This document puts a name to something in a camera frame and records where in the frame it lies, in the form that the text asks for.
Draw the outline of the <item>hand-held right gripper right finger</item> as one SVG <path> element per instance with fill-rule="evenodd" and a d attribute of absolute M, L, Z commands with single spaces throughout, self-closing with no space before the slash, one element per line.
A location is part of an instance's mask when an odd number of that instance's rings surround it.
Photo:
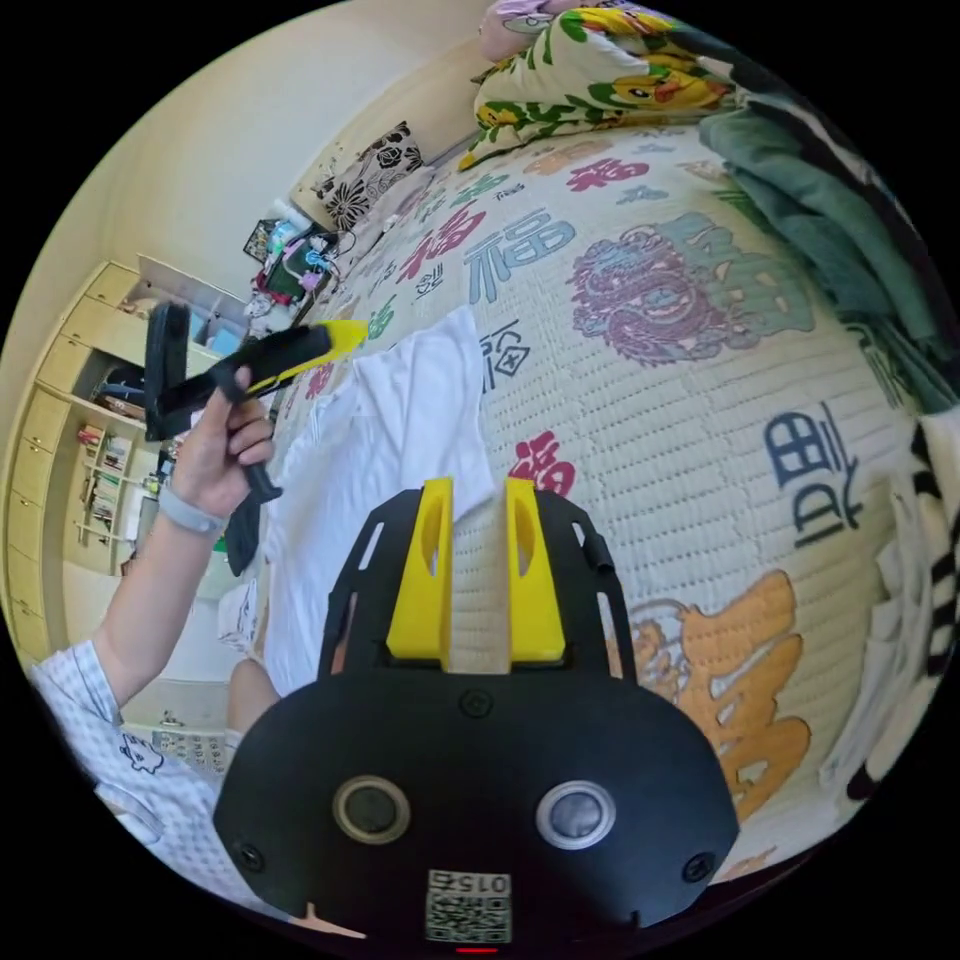
<path fill-rule="evenodd" d="M 563 634 L 538 490 L 527 479 L 506 481 L 508 633 L 512 665 L 555 665 Z"/>

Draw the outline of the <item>person's left hand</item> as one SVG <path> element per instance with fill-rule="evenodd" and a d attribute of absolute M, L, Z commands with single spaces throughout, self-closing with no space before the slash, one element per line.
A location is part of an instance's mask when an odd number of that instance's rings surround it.
<path fill-rule="evenodd" d="M 242 399 L 216 388 L 180 447 L 171 481 L 177 500 L 226 522 L 250 492 L 244 469 L 274 454 L 273 424 L 260 400 L 247 396 L 250 371 L 235 374 Z"/>

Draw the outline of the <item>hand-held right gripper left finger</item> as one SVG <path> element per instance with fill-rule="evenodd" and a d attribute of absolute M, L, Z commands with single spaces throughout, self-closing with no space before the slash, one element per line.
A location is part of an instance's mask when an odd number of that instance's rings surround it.
<path fill-rule="evenodd" d="M 387 648 L 401 663 L 449 669 L 452 638 L 453 478 L 420 490 Z"/>

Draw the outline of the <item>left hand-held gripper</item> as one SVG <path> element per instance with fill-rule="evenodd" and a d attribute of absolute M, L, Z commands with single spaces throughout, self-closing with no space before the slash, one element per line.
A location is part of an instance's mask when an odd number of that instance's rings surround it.
<path fill-rule="evenodd" d="M 169 347 L 164 359 L 153 359 L 153 440 L 163 442 L 185 432 L 191 415 L 205 407 L 216 388 L 241 400 L 235 384 L 237 369 L 249 369 L 246 397 L 262 398 L 325 360 L 351 353 L 364 343 L 367 333 L 368 325 L 354 320 L 293 327 L 252 340 L 190 376 L 186 374 L 186 351 Z M 225 526 L 226 559 L 235 577 L 246 572 L 257 553 L 261 507 L 282 493 L 265 465 L 246 467 L 244 473 L 250 492 Z"/>

